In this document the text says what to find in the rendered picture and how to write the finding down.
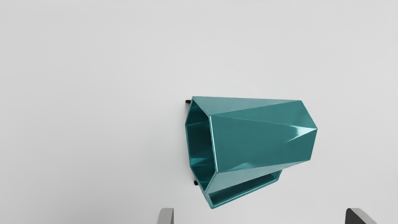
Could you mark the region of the teal faceted mug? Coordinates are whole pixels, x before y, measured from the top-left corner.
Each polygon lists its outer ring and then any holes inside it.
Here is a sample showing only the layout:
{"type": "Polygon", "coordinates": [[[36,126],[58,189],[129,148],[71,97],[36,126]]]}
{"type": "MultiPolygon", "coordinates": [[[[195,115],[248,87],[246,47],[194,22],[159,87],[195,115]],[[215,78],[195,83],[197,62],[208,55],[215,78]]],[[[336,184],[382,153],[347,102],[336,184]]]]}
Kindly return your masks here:
{"type": "Polygon", "coordinates": [[[193,96],[185,103],[189,166],[211,209],[311,159],[317,126],[300,100],[193,96]]]}

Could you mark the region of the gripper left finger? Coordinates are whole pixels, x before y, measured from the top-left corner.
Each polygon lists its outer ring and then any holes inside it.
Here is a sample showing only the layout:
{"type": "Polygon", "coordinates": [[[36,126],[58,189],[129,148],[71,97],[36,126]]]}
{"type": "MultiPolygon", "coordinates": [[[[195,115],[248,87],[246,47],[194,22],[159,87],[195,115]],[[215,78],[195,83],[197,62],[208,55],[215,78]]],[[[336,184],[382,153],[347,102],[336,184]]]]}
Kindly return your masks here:
{"type": "Polygon", "coordinates": [[[158,215],[157,224],[174,224],[174,209],[162,208],[158,215]]]}

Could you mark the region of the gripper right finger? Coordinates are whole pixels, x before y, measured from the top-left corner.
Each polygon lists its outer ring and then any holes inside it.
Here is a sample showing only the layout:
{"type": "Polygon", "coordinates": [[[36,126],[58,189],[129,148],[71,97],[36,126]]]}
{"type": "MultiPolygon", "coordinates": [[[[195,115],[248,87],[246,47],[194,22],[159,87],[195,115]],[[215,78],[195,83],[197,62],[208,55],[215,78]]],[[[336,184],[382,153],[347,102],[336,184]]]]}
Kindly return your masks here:
{"type": "Polygon", "coordinates": [[[360,208],[347,208],[346,224],[377,224],[364,210],[360,208]]]}

